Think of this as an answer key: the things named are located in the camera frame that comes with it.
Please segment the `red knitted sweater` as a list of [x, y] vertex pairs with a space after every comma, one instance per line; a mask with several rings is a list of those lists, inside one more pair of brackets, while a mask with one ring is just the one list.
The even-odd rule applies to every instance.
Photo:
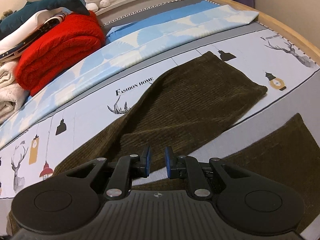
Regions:
[[60, 73], [104, 45], [105, 36], [96, 14], [73, 12], [22, 53], [14, 70], [16, 81], [34, 96]]

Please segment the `white folded garment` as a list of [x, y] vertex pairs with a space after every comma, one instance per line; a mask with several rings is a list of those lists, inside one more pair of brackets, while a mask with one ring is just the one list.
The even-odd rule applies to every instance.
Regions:
[[19, 57], [28, 46], [61, 23], [67, 15], [60, 8], [35, 13], [17, 30], [1, 39], [1, 63]]

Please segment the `blue shark plush toy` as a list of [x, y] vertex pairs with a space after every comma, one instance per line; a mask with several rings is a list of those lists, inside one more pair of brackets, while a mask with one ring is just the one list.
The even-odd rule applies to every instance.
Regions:
[[77, 14], [89, 15], [89, 11], [80, 0], [40, 0], [27, 2], [19, 11], [1, 20], [1, 40], [24, 24], [31, 16], [42, 10], [66, 8]]

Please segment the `dark olive corduroy pants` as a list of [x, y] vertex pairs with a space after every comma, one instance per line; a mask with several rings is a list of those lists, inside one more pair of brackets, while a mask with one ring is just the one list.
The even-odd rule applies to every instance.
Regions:
[[266, 93], [211, 52], [168, 70], [16, 195], [8, 239], [301, 239], [319, 147], [300, 114], [229, 157], [191, 155]]

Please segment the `blue white folded blanket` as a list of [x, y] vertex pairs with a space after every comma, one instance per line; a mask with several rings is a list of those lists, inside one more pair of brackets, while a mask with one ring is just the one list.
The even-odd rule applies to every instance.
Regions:
[[190, 41], [250, 24], [259, 13], [201, 1], [126, 24], [111, 41], [54, 78], [1, 126], [1, 147], [98, 83]]

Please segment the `cream folded blanket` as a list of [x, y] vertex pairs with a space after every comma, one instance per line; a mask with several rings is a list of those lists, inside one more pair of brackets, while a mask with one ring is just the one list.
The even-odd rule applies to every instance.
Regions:
[[29, 95], [16, 81], [14, 70], [17, 65], [17, 59], [1, 63], [1, 124], [22, 107]]

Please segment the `wooden bed frame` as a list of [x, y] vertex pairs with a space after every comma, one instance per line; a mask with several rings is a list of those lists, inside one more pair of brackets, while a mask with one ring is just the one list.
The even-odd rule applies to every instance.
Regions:
[[236, 10], [249, 10], [249, 11], [257, 11], [259, 15], [257, 17], [257, 21], [264, 26], [268, 27], [272, 31], [280, 34], [282, 37], [286, 38], [292, 44], [297, 46], [301, 49], [306, 55], [308, 55], [313, 61], [319, 64], [319, 49], [308, 41], [304, 36], [300, 35], [298, 32], [290, 28], [289, 26], [285, 25], [284, 23], [276, 20], [275, 18], [265, 14], [257, 9], [252, 7], [246, 6], [244, 4], [238, 3], [233, 0], [208, 0], [210, 2], [223, 4], [223, 5], [230, 5], [232, 8]]

